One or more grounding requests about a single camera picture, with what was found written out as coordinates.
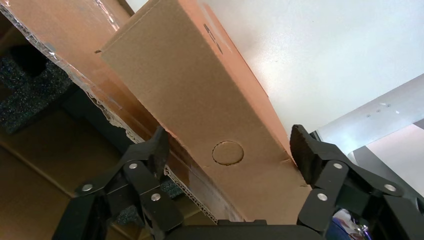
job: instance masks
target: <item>metal rivet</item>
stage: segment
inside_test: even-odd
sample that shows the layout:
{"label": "metal rivet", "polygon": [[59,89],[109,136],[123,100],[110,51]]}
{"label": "metal rivet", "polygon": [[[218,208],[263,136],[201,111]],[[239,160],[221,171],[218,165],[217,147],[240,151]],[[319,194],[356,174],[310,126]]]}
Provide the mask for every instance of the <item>metal rivet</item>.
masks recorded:
{"label": "metal rivet", "polygon": [[384,185],[384,187],[389,191],[396,192],[396,187],[394,187],[390,184],[386,184],[386,185]]}
{"label": "metal rivet", "polygon": [[325,195],[324,193],[318,193],[318,198],[319,198],[319,200],[321,200],[321,201],[327,201],[327,195]]}
{"label": "metal rivet", "polygon": [[338,163],[334,163],[334,164],[333,164],[333,166],[334,166],[336,169],[342,169],[342,168],[343,168],[343,166],[342,166],[342,165],[340,165],[340,164],[338,164]]}
{"label": "metal rivet", "polygon": [[157,200],[161,199],[161,195],[159,193],[155,193],[151,196],[151,200],[153,202],[156,202]]}
{"label": "metal rivet", "polygon": [[93,185],[85,184],[84,186],[82,186],[82,191],[87,192],[87,191],[90,191],[92,188],[93,188]]}

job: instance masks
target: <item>circular hole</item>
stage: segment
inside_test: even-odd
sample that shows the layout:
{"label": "circular hole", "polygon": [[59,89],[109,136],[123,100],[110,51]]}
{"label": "circular hole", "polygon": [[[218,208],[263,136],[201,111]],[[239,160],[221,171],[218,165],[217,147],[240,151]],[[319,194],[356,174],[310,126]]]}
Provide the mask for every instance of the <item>circular hole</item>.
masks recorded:
{"label": "circular hole", "polygon": [[234,141],[220,142],[212,150],[213,160],[225,166],[239,163],[244,155],[245,152],[242,146]]}

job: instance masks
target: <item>brown box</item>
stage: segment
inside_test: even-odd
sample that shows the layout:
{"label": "brown box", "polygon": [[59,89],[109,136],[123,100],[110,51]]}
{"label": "brown box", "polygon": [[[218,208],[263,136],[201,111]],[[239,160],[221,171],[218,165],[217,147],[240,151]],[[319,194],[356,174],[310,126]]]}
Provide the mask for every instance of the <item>brown box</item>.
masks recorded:
{"label": "brown box", "polygon": [[[22,33],[25,41],[67,72],[112,125],[125,128],[127,136],[139,143],[152,137],[159,124],[98,53],[130,18],[121,3],[121,0],[0,0],[0,13]],[[2,31],[0,42],[9,43],[16,29],[5,35]],[[0,86],[0,94],[1,98],[10,92]],[[214,206],[216,216],[232,212],[233,207],[223,200],[204,172],[195,171],[187,163],[195,164],[179,143],[172,141],[166,168],[172,179],[192,199],[195,195],[209,208]],[[213,218],[205,208],[203,211]]]}
{"label": "brown box", "polygon": [[[74,190],[120,157],[88,122],[61,110],[13,135],[0,128],[0,239],[51,239]],[[185,223],[214,224],[188,197],[178,197],[175,204]],[[112,225],[106,239],[151,237],[131,222]]]}
{"label": "brown box", "polygon": [[296,223],[310,188],[268,96],[207,5],[150,0],[102,58],[194,159],[185,187],[201,192],[190,176],[205,174],[219,191],[225,207],[196,195],[216,218]]}

